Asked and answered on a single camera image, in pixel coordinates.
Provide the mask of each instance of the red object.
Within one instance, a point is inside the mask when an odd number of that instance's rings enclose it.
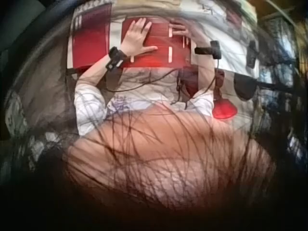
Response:
[[[108,54],[111,7],[105,4],[74,19],[71,51],[74,69],[86,70]]]
[[[122,24],[123,41],[132,21],[138,17],[127,18]],[[190,65],[191,43],[184,36],[169,37],[169,22],[160,18],[147,18],[146,24],[151,21],[152,26],[144,41],[144,46],[157,46],[158,50],[134,57],[123,63],[123,67],[172,67],[183,68]]]
[[[213,117],[216,119],[229,119],[237,114],[237,108],[228,99],[214,101]]]
[[[222,98],[220,88],[223,85],[225,72],[216,70],[215,78],[213,117],[216,119],[229,119],[237,114],[237,108],[230,100]]]

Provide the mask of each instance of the left hand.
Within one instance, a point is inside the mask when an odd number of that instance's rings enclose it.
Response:
[[[210,39],[204,34],[201,28],[192,21],[185,19],[171,19],[169,26],[173,29],[173,35],[182,35],[193,40],[197,47],[210,46]]]
[[[157,50],[157,46],[143,46],[144,40],[152,25],[151,22],[148,22],[144,26],[145,22],[146,18],[140,18],[137,22],[133,21],[130,24],[120,48],[128,57]]]

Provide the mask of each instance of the wrist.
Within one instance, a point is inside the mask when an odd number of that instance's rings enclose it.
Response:
[[[127,56],[130,57],[131,54],[129,53],[128,49],[125,46],[120,46],[120,50]]]

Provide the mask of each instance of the wristband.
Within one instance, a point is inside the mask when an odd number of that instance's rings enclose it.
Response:
[[[113,47],[109,51],[110,61],[107,63],[106,68],[108,71],[112,71],[116,67],[120,67],[123,61],[127,58],[121,50],[118,50],[117,47]]]

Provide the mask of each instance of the cable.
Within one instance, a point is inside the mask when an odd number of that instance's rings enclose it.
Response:
[[[217,60],[217,70],[218,70],[218,68],[219,68],[219,60]],[[165,78],[166,76],[168,76],[169,74],[171,74],[172,72],[174,72],[174,71],[176,71],[176,70],[178,70],[178,69],[172,69],[171,71],[169,71],[169,72],[167,72],[165,75],[163,75],[161,78],[158,78],[158,79],[155,79],[155,80],[153,80],[153,81],[149,81],[149,82],[143,83],[143,84],[141,84],[140,86],[137,86],[137,87],[131,88],[131,89],[127,89],[127,90],[110,90],[110,89],[108,89],[108,87],[107,87],[107,79],[105,79],[105,81],[106,81],[106,87],[105,87],[105,89],[106,89],[108,92],[111,92],[111,93],[126,92],[126,91],[130,91],[130,90],[136,90],[136,89],[138,89],[138,88],[143,87],[144,85],[147,85],[147,84],[151,84],[151,83],[160,81],[160,80],[162,80],[163,78]],[[216,79],[217,70],[215,71],[214,78],[213,78],[213,80],[211,81],[210,85],[207,87],[207,89],[206,89],[202,94],[205,94],[205,93],[211,88],[211,86],[213,85],[213,83],[214,83],[214,81],[215,81],[215,79]],[[178,93],[179,93],[178,100],[175,101],[173,104],[177,103],[177,102],[180,100],[180,91],[181,91],[183,94],[186,95],[186,93],[182,91],[181,80],[178,81],[178,78],[177,78],[177,90],[178,90]]]
[[[217,71],[219,69],[219,59],[217,60],[217,68],[216,68],[216,71],[215,71],[215,75],[214,75],[214,78],[212,79],[210,85],[207,87],[207,89],[202,93],[202,94],[205,94],[210,88],[211,86],[213,85],[215,79],[216,79],[216,74],[217,74]],[[182,89],[180,89],[181,92],[186,96],[186,97],[190,97],[190,95],[187,95]]]
[[[126,91],[130,91],[130,90],[136,90],[136,89],[138,89],[138,88],[143,87],[144,85],[147,85],[147,84],[151,84],[151,83],[160,81],[160,80],[162,80],[163,78],[165,78],[166,76],[168,76],[169,74],[171,74],[172,72],[174,72],[174,71],[176,71],[176,70],[178,70],[178,69],[172,69],[171,71],[169,71],[169,72],[167,72],[165,75],[163,75],[161,78],[158,78],[158,79],[155,79],[155,80],[153,80],[153,81],[149,81],[149,82],[143,83],[143,84],[141,84],[140,86],[137,86],[137,87],[131,88],[131,89],[127,89],[127,90],[110,90],[110,89],[108,89],[108,87],[107,87],[107,79],[106,79],[106,87],[105,87],[105,89],[106,89],[107,91],[109,91],[109,92],[112,92],[112,93],[126,92]]]

